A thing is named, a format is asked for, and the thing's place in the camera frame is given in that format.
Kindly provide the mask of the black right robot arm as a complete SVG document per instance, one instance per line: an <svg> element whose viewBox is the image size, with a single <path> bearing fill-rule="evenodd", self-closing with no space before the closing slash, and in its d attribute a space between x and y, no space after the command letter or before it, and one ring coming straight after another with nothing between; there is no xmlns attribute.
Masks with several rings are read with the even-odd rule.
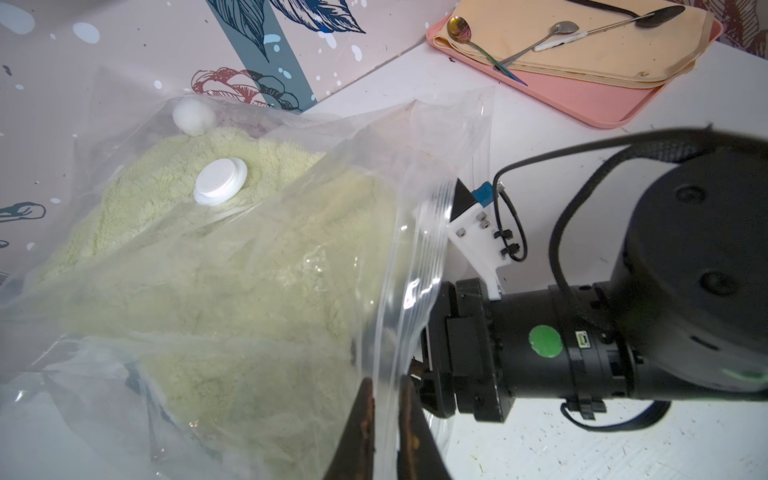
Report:
<svg viewBox="0 0 768 480"><path fill-rule="evenodd" d="M767 398L767 143L674 128L540 154L538 162L609 150L550 236L554 284L493 294L479 278L441 285L410 378L420 404L503 422L520 398L557 399L594 431L612 399L646 408L614 425L657 424L676 400ZM609 280L576 286L562 270L569 222L621 164L666 174L638 200Z"/></svg>

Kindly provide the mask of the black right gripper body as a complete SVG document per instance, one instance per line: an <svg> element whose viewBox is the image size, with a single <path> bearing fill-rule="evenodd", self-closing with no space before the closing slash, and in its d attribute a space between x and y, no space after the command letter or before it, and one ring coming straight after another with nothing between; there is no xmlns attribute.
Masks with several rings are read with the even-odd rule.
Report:
<svg viewBox="0 0 768 480"><path fill-rule="evenodd" d="M518 399L556 399L585 420L633 392L619 335L576 315L557 286L491 300L480 279L441 284L412 375L423 407L504 422Z"/></svg>

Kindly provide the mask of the rainbow metallic spoon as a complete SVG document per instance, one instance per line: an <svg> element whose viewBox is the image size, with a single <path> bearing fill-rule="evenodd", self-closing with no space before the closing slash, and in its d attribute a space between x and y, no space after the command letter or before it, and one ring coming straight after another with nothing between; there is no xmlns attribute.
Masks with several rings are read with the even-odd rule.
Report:
<svg viewBox="0 0 768 480"><path fill-rule="evenodd" d="M499 72L503 73L508 78L514 80L515 82L522 84L526 86L526 83L523 82L520 78L518 78L516 75L512 74L506 67L501 65L493 55L488 53L485 49L481 48L479 45L474 43L472 41L472 31L467 23L467 21L460 16L452 16L446 24L446 29L449 37L456 43L462 44L462 45L468 45L472 47L473 49L477 50L479 53L481 53L487 60L490 61L491 65L498 70Z"/></svg>

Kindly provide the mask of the beige folded cloth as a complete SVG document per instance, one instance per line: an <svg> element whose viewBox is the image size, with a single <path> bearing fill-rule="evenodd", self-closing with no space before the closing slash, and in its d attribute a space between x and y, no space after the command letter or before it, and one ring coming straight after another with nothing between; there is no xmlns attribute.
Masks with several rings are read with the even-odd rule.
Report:
<svg viewBox="0 0 768 480"><path fill-rule="evenodd" d="M472 41L497 60L540 40L559 21L572 21L589 31L629 19L562 0L462 1L454 13L469 24ZM711 12L687 6L656 28L625 25L553 49L528 52L510 68L622 88L656 88L691 69L707 49L714 25ZM472 47L454 42L445 26L430 32L429 39L479 64L489 62Z"/></svg>

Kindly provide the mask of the clear plastic vacuum bag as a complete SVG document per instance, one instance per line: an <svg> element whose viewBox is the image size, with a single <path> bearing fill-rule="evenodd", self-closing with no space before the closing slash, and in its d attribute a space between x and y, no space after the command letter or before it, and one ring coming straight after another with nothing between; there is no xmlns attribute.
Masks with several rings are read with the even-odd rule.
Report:
<svg viewBox="0 0 768 480"><path fill-rule="evenodd" d="M5 479L319 479L370 380L377 479L490 88L352 116L102 74L73 194L1 287Z"/></svg>

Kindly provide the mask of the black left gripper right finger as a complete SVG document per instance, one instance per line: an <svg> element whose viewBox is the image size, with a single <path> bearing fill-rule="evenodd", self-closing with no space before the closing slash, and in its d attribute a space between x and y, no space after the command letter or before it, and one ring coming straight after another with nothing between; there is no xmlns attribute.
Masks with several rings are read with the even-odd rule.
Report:
<svg viewBox="0 0 768 480"><path fill-rule="evenodd" d="M398 396L397 478L450 480L451 476L425 419L419 395L408 375L401 377Z"/></svg>

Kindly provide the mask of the silver spoon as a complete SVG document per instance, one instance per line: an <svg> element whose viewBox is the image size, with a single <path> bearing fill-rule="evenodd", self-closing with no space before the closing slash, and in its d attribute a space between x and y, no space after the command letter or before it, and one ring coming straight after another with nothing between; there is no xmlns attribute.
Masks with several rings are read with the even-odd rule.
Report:
<svg viewBox="0 0 768 480"><path fill-rule="evenodd" d="M525 55L526 53L532 51L535 47L541 45L546 40L549 40L550 38L558 35L569 35L576 33L579 30L579 26L571 21L560 21L552 25L547 33L546 36L544 36L541 40L537 41L533 45L523 49L522 51L507 57L501 61L499 61L498 65L495 66L495 69L499 70L500 66L507 67L508 65L511 65L514 61Z"/></svg>

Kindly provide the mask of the black spoon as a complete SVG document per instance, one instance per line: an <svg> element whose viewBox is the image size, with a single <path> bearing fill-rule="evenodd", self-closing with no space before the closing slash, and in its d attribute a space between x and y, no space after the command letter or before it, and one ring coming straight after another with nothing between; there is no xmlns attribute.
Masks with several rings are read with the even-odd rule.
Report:
<svg viewBox="0 0 768 480"><path fill-rule="evenodd" d="M536 46L533 51L534 52L541 52L549 49L553 49L562 45L566 45L578 40L581 40L583 38L596 35L599 33L607 32L609 30L613 30L619 27L623 27L625 25L634 24L638 28L643 29L651 29L656 28L674 18L682 14L685 10L685 7L682 5L672 5L669 7L664 7L661 9L657 9L655 11L652 11L648 14L638 16L636 18L630 18L628 20L623 20L620 22L615 22L613 24L609 24L603 27L598 27L589 31L584 32L577 32L570 35L567 35L561 39L556 39L553 41L549 41L546 43L542 43L538 46Z"/></svg>

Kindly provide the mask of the light green fluffy blanket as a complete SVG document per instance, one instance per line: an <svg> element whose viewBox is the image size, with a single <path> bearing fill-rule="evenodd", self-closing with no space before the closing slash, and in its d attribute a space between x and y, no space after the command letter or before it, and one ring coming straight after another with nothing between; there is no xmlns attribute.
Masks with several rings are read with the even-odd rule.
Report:
<svg viewBox="0 0 768 480"><path fill-rule="evenodd" d="M50 268L30 308L135 366L224 470L316 479L359 384L390 391L421 319L406 291L432 271L415 213L433 163L375 127L302 164L262 163L226 205L178 203Z"/></svg>

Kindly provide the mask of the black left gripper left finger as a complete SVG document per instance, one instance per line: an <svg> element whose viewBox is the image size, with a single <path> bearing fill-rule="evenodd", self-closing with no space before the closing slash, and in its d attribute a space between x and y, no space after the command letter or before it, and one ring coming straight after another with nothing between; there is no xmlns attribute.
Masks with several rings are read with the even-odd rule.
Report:
<svg viewBox="0 0 768 480"><path fill-rule="evenodd" d="M324 479L370 480L373 478L374 455L373 381L371 378L364 378Z"/></svg>

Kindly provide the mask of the white pompom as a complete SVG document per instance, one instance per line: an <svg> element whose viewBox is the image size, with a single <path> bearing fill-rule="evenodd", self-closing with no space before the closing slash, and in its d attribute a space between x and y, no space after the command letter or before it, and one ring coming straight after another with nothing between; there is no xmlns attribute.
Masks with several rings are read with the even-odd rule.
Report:
<svg viewBox="0 0 768 480"><path fill-rule="evenodd" d="M218 124L215 111L194 98L180 100L173 108L172 119L184 134L191 137L202 136Z"/></svg>

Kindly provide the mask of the white vacuum bag valve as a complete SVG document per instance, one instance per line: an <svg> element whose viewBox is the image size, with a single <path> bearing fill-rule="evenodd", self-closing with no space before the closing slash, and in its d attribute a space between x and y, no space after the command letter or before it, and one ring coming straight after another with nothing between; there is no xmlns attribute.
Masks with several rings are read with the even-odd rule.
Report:
<svg viewBox="0 0 768 480"><path fill-rule="evenodd" d="M196 178L193 198L203 206L218 206L243 188L248 168L240 158L220 158L208 164Z"/></svg>

